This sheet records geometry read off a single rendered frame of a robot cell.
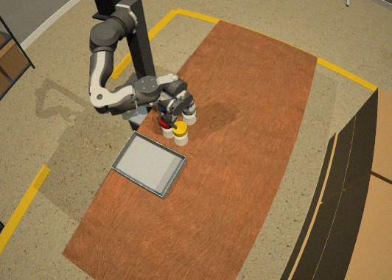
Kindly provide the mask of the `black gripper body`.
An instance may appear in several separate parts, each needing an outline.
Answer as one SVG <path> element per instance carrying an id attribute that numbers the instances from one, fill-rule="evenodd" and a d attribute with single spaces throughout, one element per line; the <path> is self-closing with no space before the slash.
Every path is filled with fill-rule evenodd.
<path id="1" fill-rule="evenodd" d="M 168 113 L 173 114 L 173 116 L 177 116 L 190 105 L 192 100 L 193 96 L 189 92 L 186 92 L 186 94 L 184 95 L 184 99 L 172 98 L 164 101 L 159 100 L 158 105 L 160 105 Z"/>

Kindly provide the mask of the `glass bottle with blue cap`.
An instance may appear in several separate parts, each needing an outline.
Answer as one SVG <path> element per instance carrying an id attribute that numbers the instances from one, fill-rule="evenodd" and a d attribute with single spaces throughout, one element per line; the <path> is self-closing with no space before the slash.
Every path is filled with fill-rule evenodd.
<path id="1" fill-rule="evenodd" d="M 161 107 L 161 106 L 160 106 Z M 167 113 L 167 111 L 165 111 L 162 107 L 161 107 L 161 114 L 164 115 L 165 113 Z"/>

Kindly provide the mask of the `clear glass bottle with grey cap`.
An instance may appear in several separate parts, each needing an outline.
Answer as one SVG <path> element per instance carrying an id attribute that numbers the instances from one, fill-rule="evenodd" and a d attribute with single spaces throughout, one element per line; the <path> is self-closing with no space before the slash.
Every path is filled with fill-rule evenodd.
<path id="1" fill-rule="evenodd" d="M 186 125 L 193 125 L 196 122 L 196 105 L 189 108 L 189 111 L 192 112 L 192 115 L 188 114 L 185 110 L 182 111 L 183 122 Z"/>

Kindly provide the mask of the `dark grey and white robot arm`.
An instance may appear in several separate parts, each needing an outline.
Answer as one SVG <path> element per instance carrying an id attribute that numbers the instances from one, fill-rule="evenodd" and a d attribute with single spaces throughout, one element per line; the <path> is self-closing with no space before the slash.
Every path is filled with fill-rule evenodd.
<path id="1" fill-rule="evenodd" d="M 101 115 L 119 115 L 137 106 L 152 107 L 159 100 L 184 99 L 187 83 L 173 73 L 165 76 L 145 76 L 108 92 L 105 84 L 113 73 L 113 52 L 117 42 L 134 34 L 138 22 L 130 6 L 117 4 L 116 11 L 106 21 L 96 24 L 90 31 L 90 57 L 88 92 L 92 105 Z M 114 20 L 115 19 L 115 20 Z M 134 90 L 135 89 L 135 90 Z M 162 89 L 162 90 L 161 90 Z M 135 99 L 134 99 L 135 97 Z"/>

